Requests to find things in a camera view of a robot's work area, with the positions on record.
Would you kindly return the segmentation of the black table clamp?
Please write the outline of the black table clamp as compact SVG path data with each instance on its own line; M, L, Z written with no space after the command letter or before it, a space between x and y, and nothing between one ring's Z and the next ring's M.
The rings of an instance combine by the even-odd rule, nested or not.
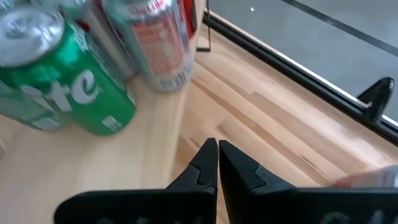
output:
M393 78L383 77L358 95L357 99L367 105L362 115L366 122L380 123L394 87L395 80Z

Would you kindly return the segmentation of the black metal rig frame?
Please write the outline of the black metal rig frame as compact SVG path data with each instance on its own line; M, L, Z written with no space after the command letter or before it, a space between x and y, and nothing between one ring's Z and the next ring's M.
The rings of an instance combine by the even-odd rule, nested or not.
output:
M234 26L234 24L215 14L207 7L204 10L203 23L209 29L215 30L306 90L319 96L333 107L380 135L380 137L398 146L398 123L385 116L384 113L380 123L371 124L366 122L362 115L367 105L359 101L357 99L358 96L350 95L278 50L260 40L255 40L245 31Z

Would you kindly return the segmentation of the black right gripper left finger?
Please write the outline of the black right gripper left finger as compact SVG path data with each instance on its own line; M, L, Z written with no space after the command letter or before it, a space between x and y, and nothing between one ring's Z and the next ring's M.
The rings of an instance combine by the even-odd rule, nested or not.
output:
M164 189L77 194L54 212L54 224L216 224L218 145L208 138Z

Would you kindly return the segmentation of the red Coca-Cola can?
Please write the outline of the red Coca-Cola can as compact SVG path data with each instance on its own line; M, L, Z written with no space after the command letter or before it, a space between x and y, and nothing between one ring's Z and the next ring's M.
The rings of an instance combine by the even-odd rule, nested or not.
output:
M195 0L182 0L182 2L185 12L188 36L190 39L192 39L198 27Z

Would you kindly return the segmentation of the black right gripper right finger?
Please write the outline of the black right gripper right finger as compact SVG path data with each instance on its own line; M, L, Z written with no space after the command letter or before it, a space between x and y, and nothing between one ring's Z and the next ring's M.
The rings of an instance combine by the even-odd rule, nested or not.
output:
M226 140L219 149L230 224L398 224L398 188L296 187Z

